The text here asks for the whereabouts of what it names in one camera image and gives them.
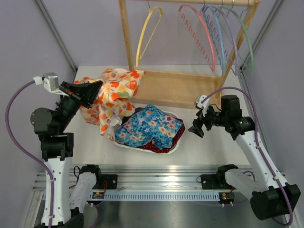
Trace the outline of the orange yellow floral skirt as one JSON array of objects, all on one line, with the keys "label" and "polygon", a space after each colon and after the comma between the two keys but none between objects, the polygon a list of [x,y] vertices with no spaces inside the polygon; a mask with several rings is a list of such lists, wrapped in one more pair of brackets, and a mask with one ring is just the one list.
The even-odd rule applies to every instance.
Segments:
[{"label": "orange yellow floral skirt", "polygon": [[144,76],[143,70],[109,68],[99,77],[76,80],[75,84],[103,82],[92,107],[80,107],[83,119],[89,124],[99,126],[100,135],[114,141],[114,126],[118,124],[118,117],[130,116],[135,112],[131,98],[136,96]]}]

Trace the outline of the blue floral skirt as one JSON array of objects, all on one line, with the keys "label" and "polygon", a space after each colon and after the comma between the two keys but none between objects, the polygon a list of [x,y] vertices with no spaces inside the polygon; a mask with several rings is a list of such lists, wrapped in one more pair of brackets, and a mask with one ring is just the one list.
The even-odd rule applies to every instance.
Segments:
[{"label": "blue floral skirt", "polygon": [[149,104],[115,131],[115,140],[134,148],[150,141],[159,149],[170,148],[173,137],[183,123],[176,121],[175,125],[169,125],[169,117],[171,116]]}]

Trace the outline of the dark grey dotted skirt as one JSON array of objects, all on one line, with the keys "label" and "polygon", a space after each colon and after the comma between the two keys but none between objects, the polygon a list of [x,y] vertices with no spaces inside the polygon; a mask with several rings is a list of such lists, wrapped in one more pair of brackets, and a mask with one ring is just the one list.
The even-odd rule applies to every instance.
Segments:
[{"label": "dark grey dotted skirt", "polygon": [[122,124],[126,123],[134,114],[138,113],[142,109],[143,109],[142,107],[137,107],[137,108],[135,108],[135,111],[134,111],[134,113],[132,115],[130,115],[130,116],[124,116],[122,118]]}]

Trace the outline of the red polka dot skirt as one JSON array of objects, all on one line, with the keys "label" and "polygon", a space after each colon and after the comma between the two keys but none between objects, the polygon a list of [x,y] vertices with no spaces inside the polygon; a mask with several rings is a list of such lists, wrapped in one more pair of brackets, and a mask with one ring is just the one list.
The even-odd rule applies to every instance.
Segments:
[{"label": "red polka dot skirt", "polygon": [[[174,117],[169,117],[169,125],[175,125],[175,122],[179,121],[183,123],[182,119],[179,118],[174,118]],[[153,141],[148,142],[145,145],[142,145],[140,147],[136,147],[136,149],[142,150],[142,151],[147,151],[147,152],[152,152],[156,154],[169,154],[173,152],[173,148],[177,146],[177,143],[179,142],[181,136],[183,135],[185,131],[185,125],[184,123],[180,127],[179,131],[175,134],[175,136],[172,139],[172,145],[170,148],[162,148],[159,149],[156,145],[153,144]]]}]

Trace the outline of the light blue hanger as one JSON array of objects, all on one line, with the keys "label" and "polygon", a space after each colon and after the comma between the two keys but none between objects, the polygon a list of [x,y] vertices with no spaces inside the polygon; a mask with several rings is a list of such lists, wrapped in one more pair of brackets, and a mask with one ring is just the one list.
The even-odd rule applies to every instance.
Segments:
[{"label": "light blue hanger", "polygon": [[216,12],[216,9],[213,6],[207,4],[204,4],[201,9],[201,13],[207,24],[207,28],[209,30],[215,52],[221,66],[222,73],[224,73],[224,70],[226,69],[226,60],[224,59],[224,42],[220,22],[218,19],[219,13]]}]

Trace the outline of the lilac hanger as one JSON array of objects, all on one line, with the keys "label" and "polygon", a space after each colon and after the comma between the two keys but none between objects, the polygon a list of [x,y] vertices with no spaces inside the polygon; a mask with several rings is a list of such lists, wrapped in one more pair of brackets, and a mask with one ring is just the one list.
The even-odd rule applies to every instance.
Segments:
[{"label": "lilac hanger", "polygon": [[[234,31],[232,29],[232,26],[230,24],[230,21],[228,19],[228,16],[225,14],[222,8],[216,7],[216,6],[210,6],[210,8],[213,10],[213,14],[215,17],[215,22],[218,27],[218,41],[221,48],[221,64],[222,67],[228,67],[228,64],[234,64],[235,69],[231,69],[235,76],[239,73],[239,57],[238,57],[238,51],[237,51],[237,44],[236,44],[236,38],[234,35]],[[219,17],[222,17],[223,20],[226,23],[226,27],[228,29],[228,32],[225,30],[225,27],[221,24]],[[229,39],[230,43],[232,44],[233,50],[235,51],[235,60],[232,59],[232,57],[228,57],[228,51],[225,49],[224,45],[224,39],[222,32],[224,32]]]}]

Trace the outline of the yellow hanger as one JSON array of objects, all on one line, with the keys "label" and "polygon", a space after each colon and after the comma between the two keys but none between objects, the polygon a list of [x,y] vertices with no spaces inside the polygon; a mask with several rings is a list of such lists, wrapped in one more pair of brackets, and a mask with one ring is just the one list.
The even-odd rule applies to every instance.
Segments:
[{"label": "yellow hanger", "polygon": [[136,56],[135,56],[136,67],[140,65],[140,61],[142,60],[163,16],[163,9],[161,6],[151,7],[148,0],[147,0],[147,5],[148,5],[148,14],[143,23],[141,33],[138,39],[137,49],[136,49]]}]

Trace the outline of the pink hanger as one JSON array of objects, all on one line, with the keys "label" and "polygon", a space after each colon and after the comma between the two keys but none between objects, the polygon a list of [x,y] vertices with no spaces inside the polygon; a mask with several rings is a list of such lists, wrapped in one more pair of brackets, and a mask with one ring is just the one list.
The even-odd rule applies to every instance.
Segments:
[{"label": "pink hanger", "polygon": [[[184,8],[189,8],[193,11],[198,19],[197,27],[194,27],[187,19],[186,14],[183,11]],[[181,4],[178,12],[182,18],[183,23],[187,27],[187,30],[191,34],[191,37],[194,39],[197,48],[199,49],[203,58],[206,60],[207,65],[214,73],[216,70],[215,49],[205,20],[194,6],[187,3]]]}]

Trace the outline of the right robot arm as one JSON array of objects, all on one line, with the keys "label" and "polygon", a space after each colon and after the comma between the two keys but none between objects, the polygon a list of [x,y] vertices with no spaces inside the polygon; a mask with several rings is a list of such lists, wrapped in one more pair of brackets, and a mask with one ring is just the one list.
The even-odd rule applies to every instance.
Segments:
[{"label": "right robot arm", "polygon": [[219,167],[215,177],[220,188],[229,185],[240,191],[249,201],[259,220],[292,215],[301,195],[296,184],[290,185],[278,171],[263,144],[256,125],[249,116],[243,116],[236,95],[221,97],[221,108],[215,111],[209,98],[199,95],[194,103],[198,109],[190,132],[204,136],[203,127],[209,131],[213,126],[223,127],[245,154],[253,170],[253,178],[246,176],[236,165]]}]

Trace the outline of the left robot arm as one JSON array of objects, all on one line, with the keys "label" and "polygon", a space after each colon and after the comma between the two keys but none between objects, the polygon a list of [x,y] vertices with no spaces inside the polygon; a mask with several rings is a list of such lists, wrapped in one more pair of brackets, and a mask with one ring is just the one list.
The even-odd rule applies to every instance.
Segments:
[{"label": "left robot arm", "polygon": [[91,108],[102,81],[83,84],[63,82],[59,86],[60,101],[55,110],[36,109],[30,118],[40,140],[43,165],[46,169],[45,208],[41,228],[82,228],[84,207],[90,191],[101,187],[99,166],[84,165],[73,192],[68,183],[73,157],[74,135],[65,129],[81,106]]}]

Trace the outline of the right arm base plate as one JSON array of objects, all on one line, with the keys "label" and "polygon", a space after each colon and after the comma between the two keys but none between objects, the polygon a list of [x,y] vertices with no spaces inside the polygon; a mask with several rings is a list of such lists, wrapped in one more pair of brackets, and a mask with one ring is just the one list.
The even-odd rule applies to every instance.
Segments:
[{"label": "right arm base plate", "polygon": [[201,184],[203,190],[233,190],[233,186],[229,185],[224,177],[217,174],[202,174],[196,178]]}]

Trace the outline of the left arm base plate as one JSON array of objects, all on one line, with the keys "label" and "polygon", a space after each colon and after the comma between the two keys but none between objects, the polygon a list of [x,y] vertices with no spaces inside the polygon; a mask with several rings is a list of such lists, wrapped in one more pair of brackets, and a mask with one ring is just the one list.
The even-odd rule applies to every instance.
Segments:
[{"label": "left arm base plate", "polygon": [[117,174],[102,174],[101,178],[97,180],[93,189],[95,190],[116,190],[118,183]]}]

